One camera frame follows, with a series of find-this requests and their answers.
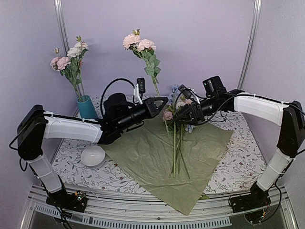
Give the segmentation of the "teal cylindrical vase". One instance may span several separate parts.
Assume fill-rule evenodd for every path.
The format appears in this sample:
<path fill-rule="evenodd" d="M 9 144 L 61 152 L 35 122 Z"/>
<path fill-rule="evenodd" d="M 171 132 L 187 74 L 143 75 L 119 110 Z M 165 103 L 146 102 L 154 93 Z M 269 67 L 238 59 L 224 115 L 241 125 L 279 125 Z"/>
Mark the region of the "teal cylindrical vase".
<path fill-rule="evenodd" d="M 95 119 L 98 117 L 91 98 L 88 95 L 84 95 L 81 98 L 78 98 L 77 105 L 81 118 Z"/>

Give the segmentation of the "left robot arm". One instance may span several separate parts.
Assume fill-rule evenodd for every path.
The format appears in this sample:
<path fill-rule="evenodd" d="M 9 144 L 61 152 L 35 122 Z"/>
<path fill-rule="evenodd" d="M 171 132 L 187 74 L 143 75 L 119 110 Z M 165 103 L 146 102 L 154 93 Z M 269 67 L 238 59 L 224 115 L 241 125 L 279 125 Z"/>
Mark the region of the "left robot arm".
<path fill-rule="evenodd" d="M 60 207 L 67 207 L 71 197 L 50 162 L 43 156 L 44 139 L 76 139 L 109 145 L 140 127 L 145 119 L 155 118 L 168 102 L 166 97 L 149 97 L 138 104 L 128 102 L 123 93 L 115 93 L 103 103 L 102 119 L 80 119 L 46 112 L 42 105 L 35 105 L 17 128 L 12 142 L 21 159 L 28 162 L 46 191 Z"/>

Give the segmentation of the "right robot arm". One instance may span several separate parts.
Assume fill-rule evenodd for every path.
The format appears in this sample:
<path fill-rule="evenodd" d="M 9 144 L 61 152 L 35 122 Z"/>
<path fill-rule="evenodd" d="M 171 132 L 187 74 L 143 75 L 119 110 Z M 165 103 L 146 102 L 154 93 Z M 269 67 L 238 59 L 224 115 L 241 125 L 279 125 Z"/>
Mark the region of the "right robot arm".
<path fill-rule="evenodd" d="M 269 189 L 276 185 L 297 156 L 304 153 L 305 112 L 298 101 L 284 102 L 240 89 L 228 91 L 219 76 L 203 81 L 205 96 L 197 95 L 191 88 L 178 86 L 179 96 L 191 100 L 190 104 L 174 109 L 175 121 L 193 126 L 204 125 L 219 112 L 235 112 L 262 120 L 278 128 L 274 153 L 261 176 L 254 182 L 246 203 L 250 208 L 264 202 Z"/>

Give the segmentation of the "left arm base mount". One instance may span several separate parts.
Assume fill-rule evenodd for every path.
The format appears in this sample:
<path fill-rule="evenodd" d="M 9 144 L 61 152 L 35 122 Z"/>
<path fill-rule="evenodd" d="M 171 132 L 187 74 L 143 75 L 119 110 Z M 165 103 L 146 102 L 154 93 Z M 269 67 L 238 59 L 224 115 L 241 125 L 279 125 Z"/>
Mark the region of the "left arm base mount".
<path fill-rule="evenodd" d="M 66 189 L 62 189 L 55 193 L 47 192 L 47 194 L 46 203 L 58 208 L 84 213 L 87 207 L 88 199 L 82 191 L 69 194 Z"/>

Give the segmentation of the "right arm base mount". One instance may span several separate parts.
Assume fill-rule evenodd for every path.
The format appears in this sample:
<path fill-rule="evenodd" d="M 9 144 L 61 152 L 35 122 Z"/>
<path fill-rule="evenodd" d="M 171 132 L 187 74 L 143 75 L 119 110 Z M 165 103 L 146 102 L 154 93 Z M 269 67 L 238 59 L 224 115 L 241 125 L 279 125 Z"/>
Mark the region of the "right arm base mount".
<path fill-rule="evenodd" d="M 229 197 L 229 206 L 233 213 L 248 211 L 256 208 L 267 207 L 271 204 L 268 192 L 251 191 L 247 195 L 236 195 Z"/>

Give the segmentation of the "green tissue paper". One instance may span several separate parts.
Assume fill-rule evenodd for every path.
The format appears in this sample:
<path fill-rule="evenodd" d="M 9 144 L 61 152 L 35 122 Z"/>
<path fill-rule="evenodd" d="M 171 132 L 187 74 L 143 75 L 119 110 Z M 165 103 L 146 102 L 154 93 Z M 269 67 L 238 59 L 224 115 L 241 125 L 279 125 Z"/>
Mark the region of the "green tissue paper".
<path fill-rule="evenodd" d="M 173 141 L 160 116 L 146 120 L 144 126 L 101 147 L 124 173 L 149 193 L 189 215 L 226 152 L 232 134 L 231 130 L 213 124 L 185 133 L 181 170 L 175 177 L 170 176 Z"/>

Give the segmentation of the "aluminium front rail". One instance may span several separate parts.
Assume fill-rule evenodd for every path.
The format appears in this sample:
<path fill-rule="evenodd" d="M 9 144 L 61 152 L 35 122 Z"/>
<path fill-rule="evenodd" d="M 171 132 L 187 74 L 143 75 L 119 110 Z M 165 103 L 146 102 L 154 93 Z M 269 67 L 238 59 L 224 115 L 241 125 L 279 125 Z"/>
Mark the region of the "aluminium front rail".
<path fill-rule="evenodd" d="M 189 215 L 174 210 L 151 194 L 125 193 L 66 185 L 72 193 L 85 192 L 83 213 L 69 211 L 72 229 L 300 229 L 284 186 L 269 191 L 271 204 L 243 212 L 229 205 L 243 192 L 211 194 L 199 200 Z"/>

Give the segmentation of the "pink flower stem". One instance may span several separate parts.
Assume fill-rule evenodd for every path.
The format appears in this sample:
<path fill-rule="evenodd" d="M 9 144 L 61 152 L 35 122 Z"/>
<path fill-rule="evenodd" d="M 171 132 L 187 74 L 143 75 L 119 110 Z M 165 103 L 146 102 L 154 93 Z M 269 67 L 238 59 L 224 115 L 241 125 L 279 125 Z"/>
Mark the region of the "pink flower stem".
<path fill-rule="evenodd" d="M 139 59 L 145 62 L 145 73 L 151 78 L 157 96 L 161 96 L 158 89 L 158 74 L 161 72 L 160 60 L 156 57 L 156 45 L 152 40 L 142 39 L 141 29 L 135 29 L 124 37 L 122 45 L 125 50 L 130 50 Z"/>
<path fill-rule="evenodd" d="M 60 56 L 60 49 L 59 48 L 54 48 L 53 52 L 56 54 L 56 57 L 54 57 L 51 62 L 50 66 L 52 67 L 53 70 L 59 72 L 61 76 L 65 76 L 67 79 L 68 76 L 68 67 L 69 64 L 71 63 L 69 58 L 66 56 Z"/>

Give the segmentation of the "blue flower stem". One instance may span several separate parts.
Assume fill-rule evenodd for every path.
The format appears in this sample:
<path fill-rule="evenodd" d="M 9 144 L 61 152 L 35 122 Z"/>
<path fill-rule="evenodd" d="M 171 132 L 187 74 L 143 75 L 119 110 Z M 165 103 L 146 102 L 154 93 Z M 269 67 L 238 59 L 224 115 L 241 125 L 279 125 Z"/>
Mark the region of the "blue flower stem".
<path fill-rule="evenodd" d="M 173 84 L 172 90 L 169 95 L 169 102 L 168 102 L 168 117 L 167 122 L 169 123 L 172 139 L 173 139 L 173 162 L 170 171 L 170 177 L 176 178 L 177 174 L 180 173 L 180 161 L 181 161 L 181 131 L 180 126 L 177 122 L 174 122 L 173 119 L 175 118 L 175 112 L 177 109 L 178 104 L 178 95 L 180 91 L 178 90 L 179 85 Z"/>

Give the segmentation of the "white bowl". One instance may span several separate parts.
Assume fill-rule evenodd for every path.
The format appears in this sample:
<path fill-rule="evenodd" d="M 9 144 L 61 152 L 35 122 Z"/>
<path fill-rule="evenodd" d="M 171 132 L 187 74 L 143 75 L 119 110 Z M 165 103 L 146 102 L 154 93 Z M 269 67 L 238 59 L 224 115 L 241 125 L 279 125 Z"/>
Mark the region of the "white bowl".
<path fill-rule="evenodd" d="M 96 169 L 103 165 L 106 153 L 100 146 L 89 146 L 81 153 L 81 162 L 88 168 Z"/>

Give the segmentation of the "white flower stem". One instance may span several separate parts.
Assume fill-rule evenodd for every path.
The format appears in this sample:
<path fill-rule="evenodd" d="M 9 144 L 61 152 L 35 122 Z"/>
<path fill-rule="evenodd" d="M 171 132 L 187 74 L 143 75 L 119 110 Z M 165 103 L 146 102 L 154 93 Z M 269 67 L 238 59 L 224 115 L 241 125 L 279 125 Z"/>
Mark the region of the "white flower stem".
<path fill-rule="evenodd" d="M 76 43 L 73 47 L 71 47 L 67 52 L 67 57 L 70 60 L 70 64 L 68 67 L 68 76 L 67 79 L 73 86 L 73 89 L 78 97 L 80 102 L 84 102 L 85 92 L 82 83 L 81 77 L 81 67 L 82 60 L 84 58 L 85 53 L 89 50 L 88 44 L 82 39 L 82 37 L 76 36 Z"/>

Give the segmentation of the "floral patterned table mat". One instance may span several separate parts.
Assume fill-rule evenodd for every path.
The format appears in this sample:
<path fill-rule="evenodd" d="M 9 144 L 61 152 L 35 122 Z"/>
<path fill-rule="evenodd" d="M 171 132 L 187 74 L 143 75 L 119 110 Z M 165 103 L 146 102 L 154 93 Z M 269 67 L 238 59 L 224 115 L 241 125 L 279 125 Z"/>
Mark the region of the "floral patterned table mat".
<path fill-rule="evenodd" d="M 228 150 L 217 165 L 204 193 L 210 195 L 249 190 L 264 172 L 266 163 L 245 117 L 241 113 L 221 112 L 211 123 L 221 129 L 232 130 L 231 139 L 245 140 L 248 145 L 236 144 L 230 139 Z M 83 165 L 81 152 L 90 145 L 89 142 L 71 139 L 61 142 L 51 164 L 63 182 L 90 189 L 147 193 L 108 156 L 98 169 L 89 169 Z"/>

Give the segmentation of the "right aluminium frame post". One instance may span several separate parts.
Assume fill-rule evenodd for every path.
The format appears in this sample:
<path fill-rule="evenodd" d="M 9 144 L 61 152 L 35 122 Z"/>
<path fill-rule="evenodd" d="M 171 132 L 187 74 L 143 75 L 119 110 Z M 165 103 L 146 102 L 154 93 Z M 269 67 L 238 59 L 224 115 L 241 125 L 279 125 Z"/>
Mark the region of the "right aluminium frame post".
<path fill-rule="evenodd" d="M 251 56 L 254 48 L 255 38 L 258 30 L 262 1 L 255 0 L 252 14 L 252 21 L 249 33 L 249 39 L 246 47 L 244 62 L 241 69 L 241 74 L 238 80 L 237 89 L 242 90 L 246 81 L 247 72 L 249 69 Z"/>

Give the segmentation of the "beige printed ribbon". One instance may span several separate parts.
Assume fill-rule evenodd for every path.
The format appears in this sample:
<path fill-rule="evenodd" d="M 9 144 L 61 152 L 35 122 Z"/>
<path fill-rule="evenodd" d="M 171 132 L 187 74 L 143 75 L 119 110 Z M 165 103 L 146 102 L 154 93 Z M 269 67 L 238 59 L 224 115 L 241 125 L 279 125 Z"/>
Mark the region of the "beige printed ribbon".
<path fill-rule="evenodd" d="M 242 139 L 231 139 L 231 141 L 236 144 L 248 145 L 248 142 Z"/>

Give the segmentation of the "bunch of mixed flowers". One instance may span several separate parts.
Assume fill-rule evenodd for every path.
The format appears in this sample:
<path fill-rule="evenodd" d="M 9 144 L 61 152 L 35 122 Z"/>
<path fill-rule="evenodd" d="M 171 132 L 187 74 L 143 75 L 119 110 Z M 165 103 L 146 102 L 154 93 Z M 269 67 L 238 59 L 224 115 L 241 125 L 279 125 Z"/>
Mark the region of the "bunch of mixed flowers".
<path fill-rule="evenodd" d="M 163 122 L 165 124 L 168 137 L 172 141 L 173 160 L 169 177 L 175 178 L 181 171 L 183 164 L 187 177 L 190 178 L 186 162 L 182 153 L 183 137 L 185 133 L 191 133 L 194 125 L 191 118 L 183 112 L 190 108 L 192 104 L 199 103 L 199 98 L 194 90 L 187 88 L 183 84 L 172 86 L 172 92 L 168 97 L 169 101 L 163 109 Z"/>

